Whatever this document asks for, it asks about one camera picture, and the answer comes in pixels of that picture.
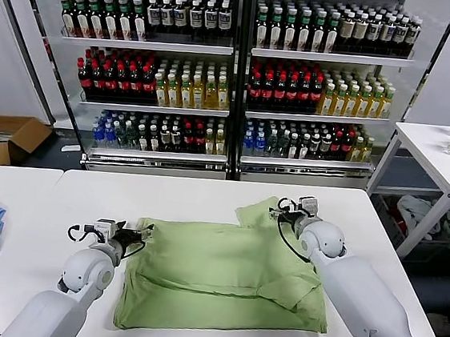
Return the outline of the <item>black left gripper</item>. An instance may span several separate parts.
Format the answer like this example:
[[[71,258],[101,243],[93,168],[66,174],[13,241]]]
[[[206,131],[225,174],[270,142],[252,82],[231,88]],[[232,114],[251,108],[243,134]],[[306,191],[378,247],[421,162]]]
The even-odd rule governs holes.
[[[117,233],[113,240],[126,251],[130,245],[145,244],[151,238],[151,232],[154,230],[154,224],[149,223],[147,226],[137,227],[131,226],[126,220],[118,222]]]

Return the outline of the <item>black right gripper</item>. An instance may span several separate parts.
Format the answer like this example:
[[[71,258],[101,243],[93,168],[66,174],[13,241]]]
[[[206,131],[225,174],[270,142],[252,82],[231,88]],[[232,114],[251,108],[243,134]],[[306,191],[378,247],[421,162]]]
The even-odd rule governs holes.
[[[269,218],[275,220],[277,223],[288,223],[291,228],[296,229],[296,225],[303,221],[306,212],[303,210],[292,209],[291,207],[269,208]]]

